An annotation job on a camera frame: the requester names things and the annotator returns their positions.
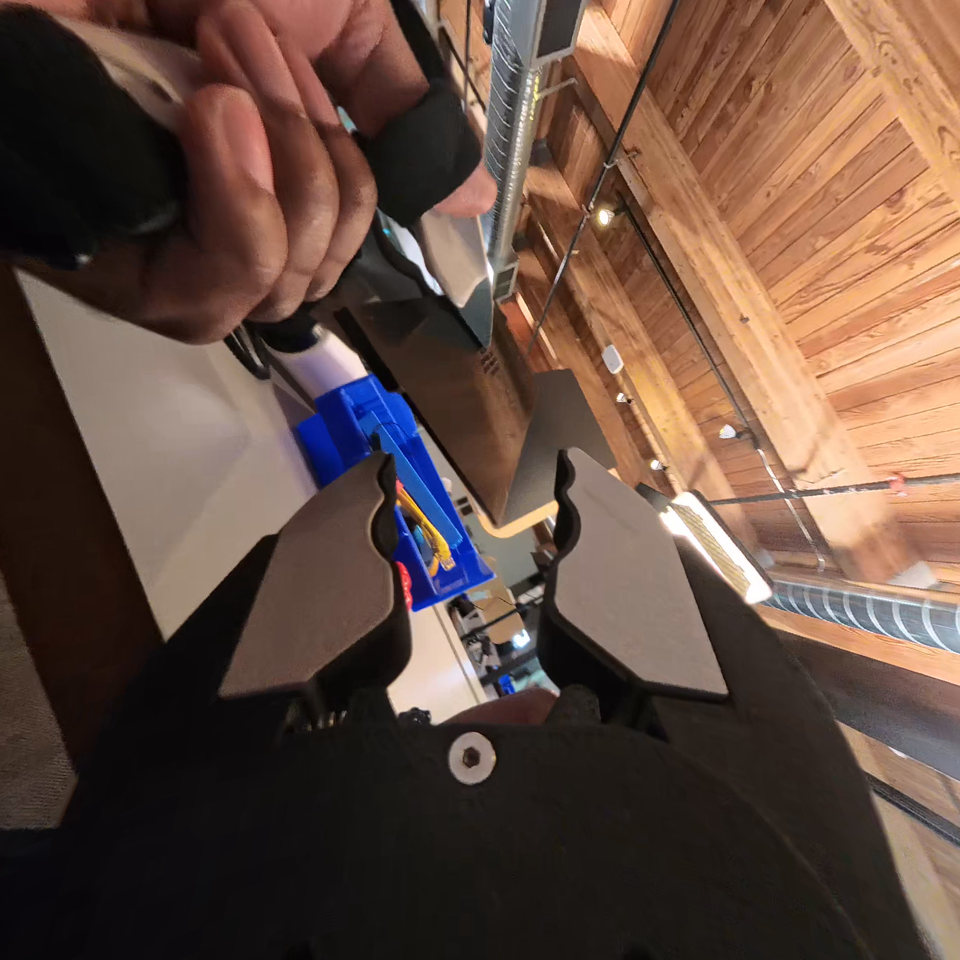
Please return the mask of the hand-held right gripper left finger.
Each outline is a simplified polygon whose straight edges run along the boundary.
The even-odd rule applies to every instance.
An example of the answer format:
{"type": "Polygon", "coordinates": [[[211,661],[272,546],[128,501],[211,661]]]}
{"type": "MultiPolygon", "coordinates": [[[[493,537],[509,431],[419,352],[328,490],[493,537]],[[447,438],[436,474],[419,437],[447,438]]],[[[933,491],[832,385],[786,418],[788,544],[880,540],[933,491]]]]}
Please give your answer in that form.
{"type": "Polygon", "coordinates": [[[280,529],[218,689],[224,700],[315,689],[331,710],[387,689],[412,655],[394,457],[373,452],[280,529]]]}

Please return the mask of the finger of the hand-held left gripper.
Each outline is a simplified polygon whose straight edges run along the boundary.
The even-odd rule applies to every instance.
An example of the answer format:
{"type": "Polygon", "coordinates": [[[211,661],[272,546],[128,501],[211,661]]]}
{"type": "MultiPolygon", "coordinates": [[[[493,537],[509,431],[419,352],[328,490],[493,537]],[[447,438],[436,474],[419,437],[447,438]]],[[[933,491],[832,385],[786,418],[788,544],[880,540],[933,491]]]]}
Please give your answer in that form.
{"type": "Polygon", "coordinates": [[[429,210],[416,223],[415,238],[430,276],[486,350],[493,338],[495,302],[481,219],[429,210]]]}

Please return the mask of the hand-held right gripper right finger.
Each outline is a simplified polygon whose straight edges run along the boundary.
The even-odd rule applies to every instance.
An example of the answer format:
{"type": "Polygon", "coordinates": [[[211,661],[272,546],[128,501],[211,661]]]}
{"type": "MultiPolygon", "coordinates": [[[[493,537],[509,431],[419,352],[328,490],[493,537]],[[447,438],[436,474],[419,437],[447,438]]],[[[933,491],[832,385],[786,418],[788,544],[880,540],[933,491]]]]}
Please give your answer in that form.
{"type": "Polygon", "coordinates": [[[729,690],[674,536],[639,493],[580,448],[558,452],[557,557],[548,630],[619,680],[656,694],[723,702],[729,690]]]}

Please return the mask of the large blue storage bin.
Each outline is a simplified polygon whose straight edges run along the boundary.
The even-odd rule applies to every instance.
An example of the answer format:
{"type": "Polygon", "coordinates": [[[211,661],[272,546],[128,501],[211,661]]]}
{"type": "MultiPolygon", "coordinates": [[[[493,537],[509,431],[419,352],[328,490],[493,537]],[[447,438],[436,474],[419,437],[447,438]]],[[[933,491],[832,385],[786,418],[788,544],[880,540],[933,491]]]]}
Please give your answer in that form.
{"type": "Polygon", "coordinates": [[[495,573],[475,548],[406,400],[396,392],[385,390],[376,376],[369,375],[340,390],[332,390],[315,402],[317,413],[295,430],[320,486],[330,485],[374,453],[383,452],[392,458],[395,483],[391,507],[397,531],[392,559],[402,562],[409,571],[412,611],[448,602],[491,582],[495,573]],[[394,456],[381,450],[376,440],[371,444],[371,436],[379,426],[384,426],[411,456],[416,471],[426,479],[431,493],[459,528],[462,540],[452,548],[455,560],[452,570],[439,566],[417,506],[405,501],[394,456]]]}

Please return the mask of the person's right hand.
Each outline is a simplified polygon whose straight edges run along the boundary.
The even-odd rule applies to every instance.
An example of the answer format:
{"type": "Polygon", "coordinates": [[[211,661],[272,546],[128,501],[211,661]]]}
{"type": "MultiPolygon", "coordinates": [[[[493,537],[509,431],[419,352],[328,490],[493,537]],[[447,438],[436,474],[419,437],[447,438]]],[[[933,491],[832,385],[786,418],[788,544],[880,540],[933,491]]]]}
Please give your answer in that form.
{"type": "Polygon", "coordinates": [[[558,696],[550,690],[529,688],[506,697],[479,703],[443,722],[444,725],[541,725],[558,696]]]}

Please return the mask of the bright light panel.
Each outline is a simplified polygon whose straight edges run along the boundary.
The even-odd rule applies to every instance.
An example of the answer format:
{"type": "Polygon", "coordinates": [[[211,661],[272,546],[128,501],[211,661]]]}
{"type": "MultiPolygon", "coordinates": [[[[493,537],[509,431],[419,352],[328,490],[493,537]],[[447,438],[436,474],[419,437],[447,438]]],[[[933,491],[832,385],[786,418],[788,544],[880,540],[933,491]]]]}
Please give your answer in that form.
{"type": "Polygon", "coordinates": [[[684,491],[656,510],[673,536],[693,546],[746,604],[772,599],[773,582],[764,568],[701,493],[684,491]]]}

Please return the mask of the white roll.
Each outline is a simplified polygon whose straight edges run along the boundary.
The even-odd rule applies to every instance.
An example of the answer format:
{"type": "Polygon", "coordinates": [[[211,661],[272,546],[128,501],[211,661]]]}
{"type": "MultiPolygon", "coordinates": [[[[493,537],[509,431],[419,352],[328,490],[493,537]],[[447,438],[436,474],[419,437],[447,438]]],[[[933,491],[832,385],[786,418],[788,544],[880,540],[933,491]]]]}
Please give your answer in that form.
{"type": "Polygon", "coordinates": [[[315,324],[308,334],[304,346],[269,345],[268,351],[311,401],[369,376],[362,358],[333,331],[315,324]]]}

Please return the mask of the small black device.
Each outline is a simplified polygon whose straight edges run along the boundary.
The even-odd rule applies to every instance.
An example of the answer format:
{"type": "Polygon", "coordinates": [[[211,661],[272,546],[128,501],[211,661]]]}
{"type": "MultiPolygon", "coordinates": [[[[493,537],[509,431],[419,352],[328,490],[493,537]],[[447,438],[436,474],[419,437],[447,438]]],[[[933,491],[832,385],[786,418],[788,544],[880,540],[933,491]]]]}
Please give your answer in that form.
{"type": "Polygon", "coordinates": [[[311,308],[301,306],[288,318],[276,322],[245,321],[247,333],[269,350],[279,354],[301,354],[322,339],[318,320],[311,308]]]}

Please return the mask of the light blue plastic divider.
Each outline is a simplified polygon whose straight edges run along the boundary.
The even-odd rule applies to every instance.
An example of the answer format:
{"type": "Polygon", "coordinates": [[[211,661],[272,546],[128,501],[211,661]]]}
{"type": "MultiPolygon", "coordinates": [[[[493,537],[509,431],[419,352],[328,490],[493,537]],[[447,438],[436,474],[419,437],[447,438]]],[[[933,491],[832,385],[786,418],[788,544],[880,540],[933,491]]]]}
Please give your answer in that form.
{"type": "Polygon", "coordinates": [[[445,571],[453,570],[455,559],[452,548],[459,546],[463,535],[459,528],[450,520],[441,501],[431,492],[426,479],[417,472],[411,456],[403,451],[402,446],[394,439],[384,426],[376,427],[370,436],[370,443],[377,441],[380,450],[393,456],[396,463],[397,479],[403,487],[403,497],[416,506],[421,517],[420,524],[424,527],[438,557],[438,565],[445,571]]]}

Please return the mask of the black panel with wooden rim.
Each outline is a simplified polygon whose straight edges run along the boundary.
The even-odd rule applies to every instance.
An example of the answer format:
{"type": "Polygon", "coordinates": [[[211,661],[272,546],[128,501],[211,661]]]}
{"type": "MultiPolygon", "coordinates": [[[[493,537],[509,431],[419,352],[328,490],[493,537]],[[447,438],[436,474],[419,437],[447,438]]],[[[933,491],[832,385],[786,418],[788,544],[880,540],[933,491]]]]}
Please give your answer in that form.
{"type": "Polygon", "coordinates": [[[608,471],[617,461],[574,374],[565,368],[533,374],[534,406],[505,513],[499,522],[474,507],[486,533],[510,539],[557,512],[555,487],[559,454],[579,449],[608,471]]]}

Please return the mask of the black ceiling pipe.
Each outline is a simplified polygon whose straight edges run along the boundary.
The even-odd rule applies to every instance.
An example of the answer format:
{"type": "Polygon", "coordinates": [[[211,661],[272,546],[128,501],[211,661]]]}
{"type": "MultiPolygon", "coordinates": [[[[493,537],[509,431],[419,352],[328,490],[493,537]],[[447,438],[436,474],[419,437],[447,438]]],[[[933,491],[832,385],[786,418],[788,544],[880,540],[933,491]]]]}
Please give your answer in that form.
{"type": "Polygon", "coordinates": [[[679,5],[680,5],[680,1],[671,1],[669,3],[669,6],[667,6],[666,8],[664,18],[656,34],[650,53],[648,54],[647,59],[643,65],[643,68],[639,73],[637,81],[633,87],[633,90],[631,91],[630,100],[625,109],[623,117],[620,121],[619,126],[615,131],[614,138],[612,139],[606,151],[606,154],[602,160],[601,166],[599,167],[598,174],[592,186],[592,191],[587,199],[586,204],[582,207],[581,218],[572,234],[571,240],[568,244],[566,251],[563,254],[563,257],[559,261],[558,269],[556,271],[554,279],[552,280],[551,286],[546,295],[546,299],[544,302],[544,306],[541,310],[541,314],[534,328],[532,329],[531,340],[526,347],[526,352],[525,352],[526,358],[530,358],[533,354],[534,346],[537,344],[540,333],[545,325],[547,315],[549,313],[549,309],[552,306],[554,298],[559,289],[560,283],[564,278],[564,274],[566,273],[570,265],[570,260],[572,259],[573,254],[577,249],[580,236],[585,226],[587,225],[587,223],[594,216],[594,208],[596,206],[598,197],[601,193],[602,186],[604,184],[606,176],[617,164],[619,154],[621,152],[622,142],[629,129],[634,113],[641,102],[642,93],[646,89],[650,74],[652,73],[657,63],[659,55],[661,54],[661,51],[669,36],[670,29],[671,29],[673,20],[676,16],[676,12],[679,5]]]}
{"type": "Polygon", "coordinates": [[[892,493],[898,497],[905,497],[914,489],[954,486],[957,484],[959,484],[959,472],[913,477],[898,473],[881,481],[870,483],[816,488],[784,488],[772,493],[712,500],[709,503],[714,507],[746,506],[767,502],[791,502],[813,498],[859,496],[874,493],[892,493]]]}

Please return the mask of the silver duct with vent boxes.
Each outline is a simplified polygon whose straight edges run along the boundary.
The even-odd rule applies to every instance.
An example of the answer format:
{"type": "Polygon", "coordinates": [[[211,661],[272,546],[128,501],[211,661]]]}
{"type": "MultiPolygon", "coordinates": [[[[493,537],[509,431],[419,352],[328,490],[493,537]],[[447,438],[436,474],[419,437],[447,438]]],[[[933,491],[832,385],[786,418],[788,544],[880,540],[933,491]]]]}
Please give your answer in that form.
{"type": "Polygon", "coordinates": [[[514,249],[523,188],[546,73],[570,55],[579,34],[584,1],[492,1],[484,8],[489,43],[484,161],[497,185],[482,217],[494,302],[514,294],[519,256],[514,249]]]}

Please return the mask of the silver ventilation duct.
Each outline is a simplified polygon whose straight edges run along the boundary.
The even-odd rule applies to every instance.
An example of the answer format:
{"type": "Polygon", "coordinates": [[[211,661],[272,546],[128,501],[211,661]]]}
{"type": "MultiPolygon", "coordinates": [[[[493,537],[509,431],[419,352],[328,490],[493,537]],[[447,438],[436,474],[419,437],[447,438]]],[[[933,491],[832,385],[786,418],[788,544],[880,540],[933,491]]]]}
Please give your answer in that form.
{"type": "Polygon", "coordinates": [[[779,574],[763,604],[891,640],[959,653],[959,604],[954,595],[779,574]]]}

